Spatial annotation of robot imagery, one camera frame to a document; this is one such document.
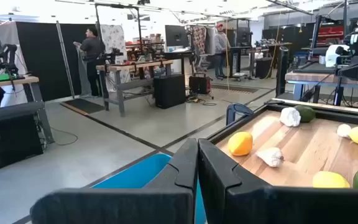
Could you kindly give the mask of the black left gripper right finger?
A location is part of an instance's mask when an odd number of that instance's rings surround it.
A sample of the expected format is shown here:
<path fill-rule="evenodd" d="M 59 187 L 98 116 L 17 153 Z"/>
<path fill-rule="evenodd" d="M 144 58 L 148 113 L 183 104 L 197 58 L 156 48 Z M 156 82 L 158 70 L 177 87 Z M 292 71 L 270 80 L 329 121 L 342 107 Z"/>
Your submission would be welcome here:
<path fill-rule="evenodd" d="M 358 224 L 358 190 L 273 186 L 199 140 L 208 224 Z"/>

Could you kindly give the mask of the white garlic bulb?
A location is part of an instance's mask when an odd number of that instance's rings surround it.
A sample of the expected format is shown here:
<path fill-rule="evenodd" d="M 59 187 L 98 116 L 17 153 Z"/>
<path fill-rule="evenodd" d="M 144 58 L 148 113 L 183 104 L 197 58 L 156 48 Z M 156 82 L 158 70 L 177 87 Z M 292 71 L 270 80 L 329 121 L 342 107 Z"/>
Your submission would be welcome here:
<path fill-rule="evenodd" d="M 341 124 L 338 126 L 336 133 L 342 138 L 349 138 L 351 129 L 352 128 L 348 124 Z"/>
<path fill-rule="evenodd" d="M 282 109 L 280 114 L 280 122 L 288 127 L 297 127 L 300 125 L 301 116 L 297 109 L 287 107 Z"/>
<path fill-rule="evenodd" d="M 277 147 L 257 151 L 256 155 L 269 167 L 280 167 L 284 162 L 283 152 Z"/>

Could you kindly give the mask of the black gantry frame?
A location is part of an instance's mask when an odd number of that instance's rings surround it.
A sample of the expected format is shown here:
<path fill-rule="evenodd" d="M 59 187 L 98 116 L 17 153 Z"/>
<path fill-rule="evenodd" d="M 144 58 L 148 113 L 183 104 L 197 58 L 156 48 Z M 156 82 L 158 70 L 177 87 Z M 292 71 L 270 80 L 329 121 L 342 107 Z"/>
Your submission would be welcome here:
<path fill-rule="evenodd" d="M 96 28 L 98 30 L 100 41 L 103 42 L 101 37 L 102 24 L 117 25 L 122 26 L 125 43 L 129 40 L 129 37 L 137 37 L 137 43 L 140 44 L 141 48 L 143 47 L 139 6 L 123 2 L 111 3 L 96 0 L 94 8 L 96 15 Z"/>

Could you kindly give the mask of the grey curtain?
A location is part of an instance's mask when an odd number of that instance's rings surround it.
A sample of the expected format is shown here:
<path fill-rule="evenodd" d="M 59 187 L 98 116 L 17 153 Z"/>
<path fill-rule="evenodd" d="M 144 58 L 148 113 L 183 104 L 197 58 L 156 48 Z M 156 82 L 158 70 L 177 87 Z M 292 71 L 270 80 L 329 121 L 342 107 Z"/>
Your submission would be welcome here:
<path fill-rule="evenodd" d="M 77 61 L 78 61 L 78 75 L 80 79 L 81 85 L 81 93 L 80 96 L 82 98 L 87 98 L 91 96 L 91 87 L 88 81 L 88 75 L 86 71 L 86 62 L 83 60 L 84 53 L 80 50 L 79 44 L 73 44 L 77 53 Z"/>

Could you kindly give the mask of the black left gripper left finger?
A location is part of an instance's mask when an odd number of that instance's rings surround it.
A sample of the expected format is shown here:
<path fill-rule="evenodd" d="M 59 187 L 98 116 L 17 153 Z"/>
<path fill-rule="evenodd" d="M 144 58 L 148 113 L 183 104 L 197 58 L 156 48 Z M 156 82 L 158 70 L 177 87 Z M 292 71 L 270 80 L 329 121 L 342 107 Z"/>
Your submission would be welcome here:
<path fill-rule="evenodd" d="M 30 209 L 33 224 L 194 224 L 198 143 L 156 154 L 91 188 L 60 189 Z"/>

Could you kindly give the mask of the black computer monitor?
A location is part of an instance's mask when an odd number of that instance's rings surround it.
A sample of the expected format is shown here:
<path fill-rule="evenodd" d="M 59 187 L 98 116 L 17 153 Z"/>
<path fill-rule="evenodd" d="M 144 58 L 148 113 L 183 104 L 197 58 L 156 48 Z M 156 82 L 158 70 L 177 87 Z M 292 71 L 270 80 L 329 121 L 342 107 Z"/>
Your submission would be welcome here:
<path fill-rule="evenodd" d="M 168 47 L 182 46 L 188 47 L 188 36 L 183 26 L 165 26 L 165 41 Z"/>

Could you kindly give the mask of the black desk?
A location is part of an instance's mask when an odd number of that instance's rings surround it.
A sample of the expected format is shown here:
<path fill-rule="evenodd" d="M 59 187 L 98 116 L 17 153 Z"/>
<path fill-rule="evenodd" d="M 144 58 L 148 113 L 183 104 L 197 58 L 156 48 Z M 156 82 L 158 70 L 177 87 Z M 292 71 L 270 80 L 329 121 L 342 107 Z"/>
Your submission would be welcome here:
<path fill-rule="evenodd" d="M 167 60 L 180 60 L 180 71 L 183 75 L 186 75 L 185 59 L 188 59 L 190 64 L 190 75 L 195 74 L 195 61 L 196 54 L 194 51 L 186 50 L 184 52 L 165 52 L 162 54 L 163 58 Z"/>

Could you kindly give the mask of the wooden workbench blue legs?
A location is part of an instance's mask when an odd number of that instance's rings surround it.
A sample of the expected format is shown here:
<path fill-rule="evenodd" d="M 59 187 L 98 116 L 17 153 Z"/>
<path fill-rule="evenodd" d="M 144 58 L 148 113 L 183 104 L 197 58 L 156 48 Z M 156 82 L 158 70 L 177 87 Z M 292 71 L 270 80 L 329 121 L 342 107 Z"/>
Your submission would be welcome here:
<path fill-rule="evenodd" d="M 334 74 L 328 73 L 296 73 L 290 72 L 285 75 L 285 80 L 287 83 L 294 84 L 293 90 L 293 99 L 295 101 L 300 101 L 303 96 L 305 96 L 304 86 L 323 86 L 330 85 L 334 86 L 336 90 L 334 91 L 334 105 L 340 106 L 343 96 L 343 88 L 358 88 L 358 81 L 350 80 L 348 78 L 343 78 L 335 76 Z"/>

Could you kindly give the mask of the red tool cabinet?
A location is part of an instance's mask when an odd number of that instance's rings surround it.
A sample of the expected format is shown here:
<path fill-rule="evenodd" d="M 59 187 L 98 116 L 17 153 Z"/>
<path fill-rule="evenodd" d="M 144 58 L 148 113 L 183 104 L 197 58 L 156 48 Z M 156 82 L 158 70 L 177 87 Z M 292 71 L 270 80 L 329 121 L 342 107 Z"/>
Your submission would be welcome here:
<path fill-rule="evenodd" d="M 327 39 L 342 40 L 343 38 L 343 26 L 321 26 L 318 31 L 317 44 L 324 45 Z"/>

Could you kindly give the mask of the white floral cloth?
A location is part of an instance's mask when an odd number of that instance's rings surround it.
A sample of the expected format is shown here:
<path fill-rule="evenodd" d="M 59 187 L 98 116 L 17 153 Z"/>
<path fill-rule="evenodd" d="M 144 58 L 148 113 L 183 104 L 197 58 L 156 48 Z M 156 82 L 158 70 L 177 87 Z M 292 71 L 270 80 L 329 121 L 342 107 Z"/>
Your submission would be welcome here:
<path fill-rule="evenodd" d="M 116 59 L 113 60 L 110 64 L 119 64 L 123 65 L 124 61 L 127 60 L 127 52 L 126 52 L 126 43 L 124 39 L 124 31 L 122 26 L 117 25 L 101 25 L 101 37 L 103 43 L 105 44 L 106 53 L 111 53 L 113 49 L 119 49 L 123 55 L 116 56 Z M 121 83 L 126 83 L 130 81 L 129 70 L 121 70 L 120 71 L 120 79 Z M 106 87 L 108 92 L 116 92 L 115 84 L 115 72 L 110 72 L 106 76 Z"/>

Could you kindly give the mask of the white plastic object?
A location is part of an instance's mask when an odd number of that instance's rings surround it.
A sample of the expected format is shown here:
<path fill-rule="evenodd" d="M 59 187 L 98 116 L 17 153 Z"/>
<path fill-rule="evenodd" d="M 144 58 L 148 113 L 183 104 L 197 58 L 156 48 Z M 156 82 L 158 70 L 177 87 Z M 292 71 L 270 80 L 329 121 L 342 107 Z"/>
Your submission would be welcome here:
<path fill-rule="evenodd" d="M 349 46 L 343 44 L 330 45 L 325 55 L 325 66 L 335 67 L 336 59 L 342 55 L 343 52 L 348 53 Z"/>

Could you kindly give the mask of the wooden top workbench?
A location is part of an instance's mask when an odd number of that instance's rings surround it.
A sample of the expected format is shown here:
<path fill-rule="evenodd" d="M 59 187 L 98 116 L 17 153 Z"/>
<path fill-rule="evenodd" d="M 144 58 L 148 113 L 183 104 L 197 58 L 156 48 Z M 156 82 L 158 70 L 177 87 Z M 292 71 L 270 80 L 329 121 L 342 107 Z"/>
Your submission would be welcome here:
<path fill-rule="evenodd" d="M 39 78 L 24 75 L 21 79 L 0 81 L 0 87 L 8 85 L 11 85 L 12 87 L 23 85 L 24 92 L 29 102 L 0 108 L 0 121 L 36 113 L 44 132 L 45 141 L 48 144 L 55 142 L 46 114 L 45 102 L 42 99 L 42 94 L 39 88 Z"/>
<path fill-rule="evenodd" d="M 165 73 L 166 75 L 171 75 L 171 64 L 173 63 L 173 60 L 158 60 L 154 62 L 144 62 L 144 63 L 132 63 L 130 65 L 97 65 L 96 69 L 99 72 L 99 77 L 101 81 L 101 88 L 102 88 L 102 98 L 104 103 L 104 110 L 109 111 L 109 105 L 114 104 L 119 107 L 119 114 L 121 117 L 125 117 L 125 108 L 124 108 L 124 102 L 127 100 L 131 100 L 134 98 L 139 98 L 141 96 L 147 96 L 151 95 L 152 92 L 145 92 L 145 93 L 139 93 L 138 95 L 129 96 L 128 98 L 124 97 L 124 92 L 126 90 L 131 90 L 135 88 L 140 88 L 144 86 L 151 86 L 154 84 L 154 79 L 152 77 L 140 79 L 140 80 L 134 80 L 126 83 L 121 82 L 121 76 L 120 72 L 123 70 L 137 72 L 143 68 L 149 68 L 150 75 L 152 75 L 152 72 L 154 71 L 155 66 L 164 66 L 165 67 Z M 109 76 L 109 74 L 113 72 L 114 74 L 114 82 L 113 87 L 116 89 L 116 99 L 112 99 L 109 96 L 108 88 L 106 86 L 106 77 Z"/>

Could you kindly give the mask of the red black equipment case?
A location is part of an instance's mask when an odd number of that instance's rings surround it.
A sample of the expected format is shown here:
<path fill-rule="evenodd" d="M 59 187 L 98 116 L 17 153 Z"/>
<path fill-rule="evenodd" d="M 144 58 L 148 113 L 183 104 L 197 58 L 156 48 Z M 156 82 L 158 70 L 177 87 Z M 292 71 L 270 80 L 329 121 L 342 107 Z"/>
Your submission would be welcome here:
<path fill-rule="evenodd" d="M 189 77 L 189 87 L 192 93 L 208 95 L 211 92 L 211 78 L 205 73 L 195 73 Z"/>

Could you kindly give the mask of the dark blue chair back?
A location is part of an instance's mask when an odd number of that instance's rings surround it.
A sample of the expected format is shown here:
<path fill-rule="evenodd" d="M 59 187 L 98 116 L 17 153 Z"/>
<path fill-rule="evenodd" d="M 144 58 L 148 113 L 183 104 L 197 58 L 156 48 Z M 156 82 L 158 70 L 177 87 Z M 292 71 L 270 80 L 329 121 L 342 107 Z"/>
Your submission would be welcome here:
<path fill-rule="evenodd" d="M 226 109 L 226 126 L 235 122 L 236 114 L 250 116 L 253 115 L 254 112 L 246 105 L 242 105 L 239 103 L 230 104 Z"/>

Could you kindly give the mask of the black floor mat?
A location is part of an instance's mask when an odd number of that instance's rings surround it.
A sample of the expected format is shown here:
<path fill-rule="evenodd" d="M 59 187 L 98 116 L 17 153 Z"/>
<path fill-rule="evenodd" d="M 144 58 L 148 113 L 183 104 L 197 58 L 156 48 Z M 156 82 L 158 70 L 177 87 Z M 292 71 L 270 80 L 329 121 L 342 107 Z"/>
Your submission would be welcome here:
<path fill-rule="evenodd" d="M 258 91 L 257 88 L 250 88 L 245 86 L 227 86 L 227 85 L 219 85 L 219 84 L 211 84 L 211 88 L 213 89 L 219 89 L 219 90 L 225 90 L 225 91 L 235 91 L 235 92 L 241 92 L 241 93 L 255 93 Z"/>
<path fill-rule="evenodd" d="M 97 113 L 104 109 L 103 106 L 84 99 L 68 100 L 60 103 L 62 106 L 82 115 Z"/>

